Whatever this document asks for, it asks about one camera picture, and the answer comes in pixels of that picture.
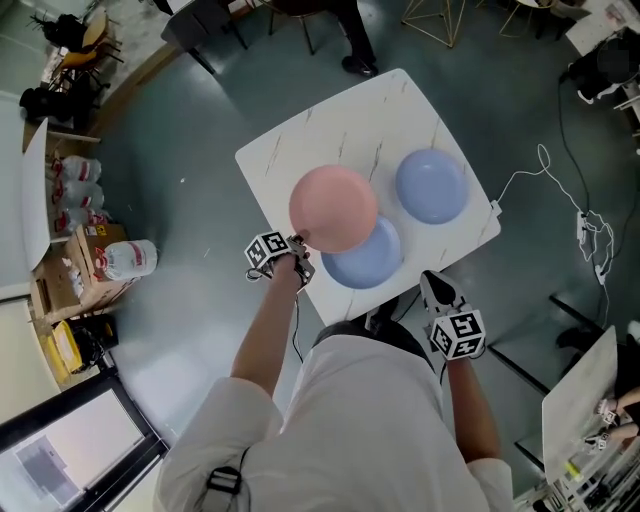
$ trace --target pink plate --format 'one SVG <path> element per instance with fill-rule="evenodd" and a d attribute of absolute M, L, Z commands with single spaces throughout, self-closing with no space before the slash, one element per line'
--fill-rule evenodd
<path fill-rule="evenodd" d="M 339 165 L 323 165 L 305 174 L 289 200 L 296 233 L 307 231 L 305 243 L 322 252 L 348 251 L 373 232 L 378 202 L 369 182 Z"/>

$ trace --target box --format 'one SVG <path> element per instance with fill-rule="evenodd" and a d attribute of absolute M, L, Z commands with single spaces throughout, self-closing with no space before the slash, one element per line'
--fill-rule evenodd
<path fill-rule="evenodd" d="M 122 226 L 102 224 L 79 226 L 64 246 L 52 245 L 33 272 L 31 300 L 36 318 L 56 323 L 105 308 L 120 297 L 139 278 L 111 281 L 96 268 L 95 260 L 109 244 L 125 240 L 127 235 Z M 82 279 L 80 298 L 69 277 L 72 268 L 80 272 Z"/>
<path fill-rule="evenodd" d="M 128 240 L 119 224 L 78 226 L 66 244 L 66 252 L 80 270 L 84 290 L 80 304 L 86 307 L 104 308 L 122 295 L 139 278 L 127 281 L 111 281 L 96 267 L 96 259 L 112 243 Z"/>

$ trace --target green floor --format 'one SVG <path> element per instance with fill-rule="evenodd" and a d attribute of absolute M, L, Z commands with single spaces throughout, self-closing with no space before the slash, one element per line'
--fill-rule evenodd
<path fill-rule="evenodd" d="M 557 77 L 576 56 L 566 39 L 554 42 L 554 30 L 539 41 L 533 33 L 502 38 L 503 10 L 467 6 L 459 43 L 447 49 L 400 25 L 404 5 L 392 0 L 360 5 L 381 71 L 403 68 L 411 75 L 490 199 L 514 171 L 539 170 L 536 146 L 543 143 L 552 172 L 584 203 L 558 125 Z M 188 55 L 179 58 L 136 97 L 98 150 L 107 208 L 131 236 L 150 238 L 161 251 L 157 271 L 122 303 L 115 359 L 131 394 L 170 442 L 211 382 L 228 373 L 264 293 L 264 287 L 245 281 L 242 251 L 268 225 L 235 152 L 360 81 L 340 68 L 348 43 L 329 15 L 309 22 L 318 46 L 313 57 L 297 23 L 279 20 L 272 37 L 267 25 L 264 9 L 241 20 L 248 51 L 232 36 L 213 38 L 203 53 L 219 72 L 215 79 Z M 612 223 L 619 238 L 638 165 L 627 120 L 611 110 L 613 99 L 587 106 L 571 84 L 563 86 L 562 97 L 567 137 L 589 185 L 591 208 Z M 554 348 L 555 336 L 573 323 L 547 296 L 556 293 L 595 317 L 599 289 L 577 247 L 575 210 L 551 180 L 517 178 L 502 207 L 501 235 L 447 273 L 482 311 L 487 341 L 505 343 L 505 353 L 553 386 L 571 357 Z M 634 218 L 607 281 L 609 322 L 620 331 L 638 312 L 639 228 Z M 401 307 L 411 298 L 403 296 Z M 403 320 L 420 341 L 425 341 L 423 322 L 417 305 Z M 321 327 L 303 297 L 303 353 Z M 440 364 L 434 356 L 436 369 Z M 491 354 L 474 365 L 498 419 L 515 491 L 521 492 L 539 476 L 513 443 L 539 435 L 542 396 Z M 298 368 L 290 350 L 276 393 L 281 407 Z"/>

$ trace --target white t-shirt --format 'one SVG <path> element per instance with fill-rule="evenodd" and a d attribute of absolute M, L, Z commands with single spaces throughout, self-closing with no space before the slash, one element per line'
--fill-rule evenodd
<path fill-rule="evenodd" d="M 218 380 L 167 454 L 156 512 L 210 512 L 210 473 L 248 447 L 241 473 L 250 498 L 238 499 L 240 510 L 513 510 L 509 466 L 465 464 L 427 363 L 367 338 L 315 347 L 284 419 L 259 386 Z"/>

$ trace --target strap buckle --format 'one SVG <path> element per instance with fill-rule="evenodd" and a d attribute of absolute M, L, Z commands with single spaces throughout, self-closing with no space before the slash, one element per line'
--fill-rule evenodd
<path fill-rule="evenodd" d="M 233 496 L 240 493 L 240 485 L 242 484 L 242 475 L 231 466 L 223 466 L 214 469 L 207 480 L 207 489 L 222 491 Z"/>

